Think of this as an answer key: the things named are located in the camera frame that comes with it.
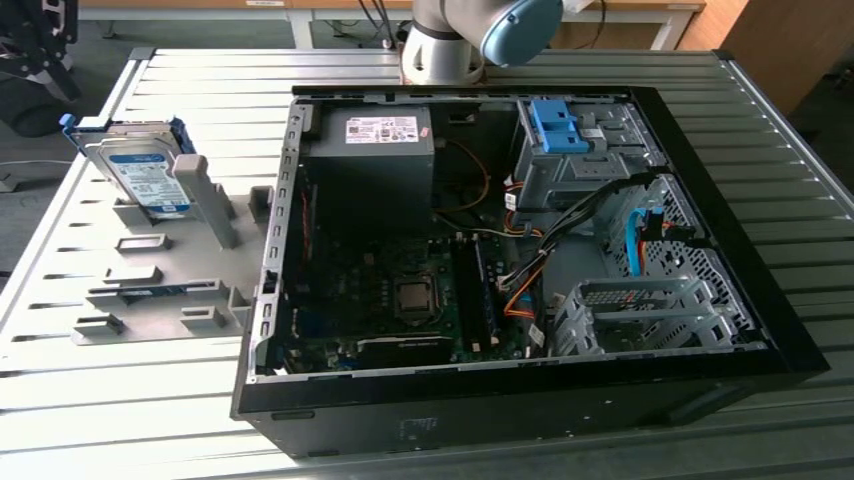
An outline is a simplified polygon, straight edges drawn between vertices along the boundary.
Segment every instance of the slotted aluminum workbench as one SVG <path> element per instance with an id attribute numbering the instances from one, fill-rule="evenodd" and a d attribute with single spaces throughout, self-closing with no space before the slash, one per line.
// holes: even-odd
<path id="1" fill-rule="evenodd" d="M 103 113 L 176 113 L 229 194 L 273 181 L 292 85 L 397 81 L 395 56 L 375 51 L 135 55 Z M 854 204 L 738 67 L 706 53 L 555 51 L 488 75 L 503 84 L 660 89 L 832 371 L 674 430 L 297 465 L 228 418 L 237 337 L 72 344 L 96 283 L 78 275 L 104 268 L 90 249 L 105 248 L 115 222 L 86 213 L 115 194 L 77 159 L 0 300 L 4 479 L 80 469 L 85 478 L 116 470 L 145 479 L 854 478 Z"/>

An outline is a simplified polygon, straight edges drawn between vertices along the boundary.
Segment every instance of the black wire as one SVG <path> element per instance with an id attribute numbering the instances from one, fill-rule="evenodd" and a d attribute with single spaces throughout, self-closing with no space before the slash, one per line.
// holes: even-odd
<path id="1" fill-rule="evenodd" d="M 439 220 L 441 220 L 455 230 L 471 230 L 472 227 L 464 227 L 456 221 L 448 217 L 444 213 L 433 211 L 432 214 Z"/>
<path id="2" fill-rule="evenodd" d="M 347 33 L 347 32 L 344 32 L 341 30 L 339 30 L 337 28 L 335 28 L 335 24 L 332 22 L 329 22 L 328 20 L 324 20 L 323 23 L 325 23 L 329 26 L 329 28 L 335 31 L 335 33 L 337 33 L 343 37 L 347 37 L 347 38 L 349 38 L 352 40 L 357 40 L 361 43 L 372 42 L 373 40 L 376 40 L 376 37 L 379 37 L 379 34 L 381 32 L 381 30 L 376 30 L 373 32 L 373 36 L 371 38 L 365 39 L 365 38 L 357 37 L 352 33 Z"/>
<path id="3" fill-rule="evenodd" d="M 371 16 L 371 12 L 368 11 L 368 7 L 364 6 L 364 0 L 359 0 L 359 6 L 361 7 L 361 11 L 364 12 L 364 16 L 368 18 L 368 21 L 371 22 L 371 25 L 373 25 L 373 28 L 377 31 L 381 31 L 379 24 L 376 23 L 376 21 L 373 20 L 373 17 Z"/>
<path id="4" fill-rule="evenodd" d="M 395 42 L 395 33 L 391 31 L 391 21 L 388 20 L 388 11 L 385 10 L 385 2 L 384 0 L 371 0 L 373 3 L 373 8 L 376 9 L 376 13 L 379 13 L 380 18 L 383 19 L 383 23 L 385 24 L 385 31 L 388 33 L 388 41 L 391 42 L 392 47 L 396 46 Z"/>
<path id="5" fill-rule="evenodd" d="M 459 204 L 460 205 L 465 205 L 468 203 L 465 201 L 465 192 L 464 191 L 460 190 L 460 192 L 456 194 L 456 198 L 459 200 Z M 477 225 L 477 227 L 489 228 L 489 226 L 485 224 L 485 222 L 480 218 L 480 215 L 477 215 L 471 208 L 467 208 L 460 213 L 465 213 L 468 215 L 468 217 L 471 217 L 471 219 L 475 221 L 475 225 Z"/>
<path id="6" fill-rule="evenodd" d="M 599 37 L 602 36 L 602 31 L 604 30 L 604 21 L 608 16 L 608 4 L 606 3 L 604 0 L 599 0 L 599 4 L 602 5 L 602 7 L 599 9 L 600 17 L 599 17 L 599 26 L 596 27 L 596 34 L 592 37 L 592 40 L 588 41 L 586 44 L 583 44 L 580 47 L 575 47 L 575 50 L 580 48 L 594 48 L 596 46 L 596 42 L 599 41 Z"/>
<path id="7" fill-rule="evenodd" d="M 531 271 L 534 267 L 538 266 L 539 262 L 546 262 L 548 255 L 551 255 L 552 250 L 558 246 L 558 242 L 555 240 L 558 235 L 571 231 L 576 226 L 590 220 L 592 215 L 596 213 L 599 205 L 611 193 L 615 193 L 623 188 L 631 186 L 646 185 L 652 182 L 655 177 L 655 173 L 644 172 L 638 173 L 628 178 L 612 180 L 606 183 L 599 190 L 588 194 L 570 208 L 567 208 L 558 217 L 558 220 L 555 220 L 543 232 L 543 237 L 540 238 L 536 246 L 536 253 L 528 261 L 507 275 L 507 278 L 503 280 L 503 284 L 508 285 L 515 282 L 524 272 Z"/>

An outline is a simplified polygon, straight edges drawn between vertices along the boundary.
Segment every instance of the open computer case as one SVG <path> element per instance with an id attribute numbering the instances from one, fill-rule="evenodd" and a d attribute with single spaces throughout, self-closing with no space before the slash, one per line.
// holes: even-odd
<path id="1" fill-rule="evenodd" d="M 667 427 L 827 370 L 651 88 L 295 88 L 232 416 L 295 457 Z"/>

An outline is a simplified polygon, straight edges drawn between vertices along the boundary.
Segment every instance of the label sticker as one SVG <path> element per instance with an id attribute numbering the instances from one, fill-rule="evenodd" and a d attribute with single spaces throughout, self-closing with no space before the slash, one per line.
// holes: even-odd
<path id="1" fill-rule="evenodd" d="M 600 128 L 582 128 L 580 132 L 584 138 L 604 138 Z"/>
<path id="2" fill-rule="evenodd" d="M 280 0 L 245 0 L 245 4 L 249 7 L 284 7 L 284 2 Z"/>
<path id="3" fill-rule="evenodd" d="M 511 212 L 516 211 L 516 196 L 512 193 L 504 194 L 504 208 Z"/>
<path id="4" fill-rule="evenodd" d="M 109 161 L 124 187 L 139 204 L 157 218 L 180 218 L 189 210 L 189 200 L 177 179 L 169 172 L 169 162 L 159 153 L 111 155 Z"/>
<path id="5" fill-rule="evenodd" d="M 543 334 L 543 331 L 536 328 L 536 325 L 531 324 L 531 328 L 528 328 L 528 337 L 531 337 L 531 340 L 534 340 L 534 343 L 536 344 L 536 346 L 542 347 L 543 343 L 546 342 L 546 335 Z"/>
<path id="6" fill-rule="evenodd" d="M 345 143 L 416 143 L 415 117 L 351 117 Z"/>
<path id="7" fill-rule="evenodd" d="M 432 434 L 435 434 L 437 428 L 439 417 L 409 418 L 400 421 L 397 438 L 400 440 L 423 441 L 435 436 Z"/>

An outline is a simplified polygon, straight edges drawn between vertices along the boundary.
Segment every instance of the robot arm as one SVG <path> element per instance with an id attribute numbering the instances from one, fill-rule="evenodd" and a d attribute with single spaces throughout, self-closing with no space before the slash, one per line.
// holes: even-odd
<path id="1" fill-rule="evenodd" d="M 522 65 L 560 25 L 562 0 L 416 0 L 403 72 L 417 84 L 473 83 L 483 57 Z"/>

